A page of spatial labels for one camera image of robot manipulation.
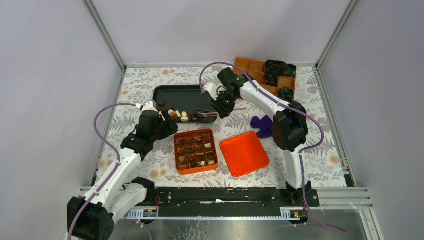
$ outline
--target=table surface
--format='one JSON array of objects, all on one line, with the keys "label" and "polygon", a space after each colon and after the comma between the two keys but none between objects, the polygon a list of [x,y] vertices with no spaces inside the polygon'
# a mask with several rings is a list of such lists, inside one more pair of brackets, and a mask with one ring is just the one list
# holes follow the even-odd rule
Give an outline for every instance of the table surface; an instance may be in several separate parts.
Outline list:
[{"label": "table surface", "polygon": [[[210,67],[204,73],[203,81],[219,84],[217,74],[223,67]],[[195,85],[199,84],[201,67],[175,68],[128,68],[122,83],[118,103],[143,104],[153,97],[153,91],[161,85]],[[319,88],[312,67],[297,67],[296,92],[294,99],[300,102],[307,113],[316,119],[324,129],[325,140],[321,146],[310,149],[303,154],[306,174],[313,187],[346,187],[339,155],[334,144],[330,122],[327,119]],[[261,139],[270,163],[267,167],[250,174],[234,177],[230,174],[221,149],[220,142],[237,135],[254,131],[250,121],[254,116],[262,118],[265,114],[250,102],[237,100],[235,108],[246,108],[238,114],[220,119],[213,123],[179,124],[178,131],[185,132],[210,128],[214,132],[219,167],[213,171],[180,175],[176,169],[173,136],[157,141],[153,150],[142,164],[128,177],[130,182],[142,177],[155,182],[157,187],[285,187],[286,163],[283,151],[277,147],[272,137]],[[134,130],[138,123],[140,111],[131,106],[116,108],[107,139],[119,146],[122,140]],[[320,140],[320,131],[316,125],[307,120],[309,134],[307,146]],[[97,179],[112,164],[115,152],[106,146],[98,163]]]}]

